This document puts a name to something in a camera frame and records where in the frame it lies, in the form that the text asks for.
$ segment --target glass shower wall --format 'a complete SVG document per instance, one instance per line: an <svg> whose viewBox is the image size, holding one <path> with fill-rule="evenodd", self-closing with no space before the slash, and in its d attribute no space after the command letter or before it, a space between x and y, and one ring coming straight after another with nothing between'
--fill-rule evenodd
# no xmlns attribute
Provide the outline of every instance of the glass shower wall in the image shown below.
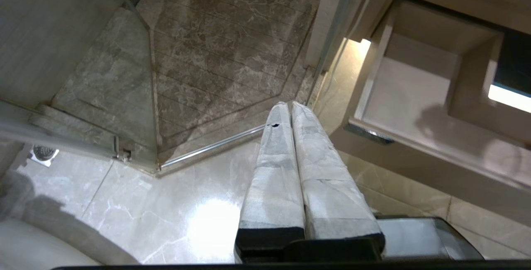
<svg viewBox="0 0 531 270"><path fill-rule="evenodd" d="M0 0L4 114L155 169L150 36L126 0Z"/></svg>

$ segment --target white wrapped object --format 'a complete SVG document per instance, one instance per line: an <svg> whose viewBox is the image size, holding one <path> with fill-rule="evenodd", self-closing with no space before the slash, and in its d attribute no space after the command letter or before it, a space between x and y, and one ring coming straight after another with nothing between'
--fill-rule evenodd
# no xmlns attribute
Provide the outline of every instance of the white wrapped object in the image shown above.
<svg viewBox="0 0 531 270"><path fill-rule="evenodd" d="M269 113L253 181L241 208L240 229L304 228L304 205L288 105Z"/></svg>
<svg viewBox="0 0 531 270"><path fill-rule="evenodd" d="M311 109L293 102L292 122L307 236L327 239L381 234L365 198Z"/></svg>

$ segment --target shower floor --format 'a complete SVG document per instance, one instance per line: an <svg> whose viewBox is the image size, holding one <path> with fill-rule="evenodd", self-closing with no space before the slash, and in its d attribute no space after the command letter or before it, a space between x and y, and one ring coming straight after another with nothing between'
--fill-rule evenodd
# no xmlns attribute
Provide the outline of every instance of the shower floor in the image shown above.
<svg viewBox="0 0 531 270"><path fill-rule="evenodd" d="M152 29L159 162L263 124L278 101L303 102L313 80L313 71L302 66L304 46L318 4L319 0L141 0L137 10ZM106 35L113 26L124 31L111 20ZM120 43L122 36L114 35L114 48L135 44L131 34L128 43ZM146 109L136 110L140 115L136 118L134 109L129 113L120 109L129 105L129 98L132 105L146 102L148 86L141 75L145 69L113 66L99 71L100 83L92 81L99 89L85 96L84 108L73 98L79 100L80 89L87 94L86 77L91 77L94 66L78 66L52 106L112 132L126 131L145 145L152 132L146 129L150 121ZM123 78L125 70L129 80L124 85L116 78ZM61 101L67 95L70 104ZM103 102L112 101L103 107ZM108 116L101 119L80 109L102 109Z"/></svg>

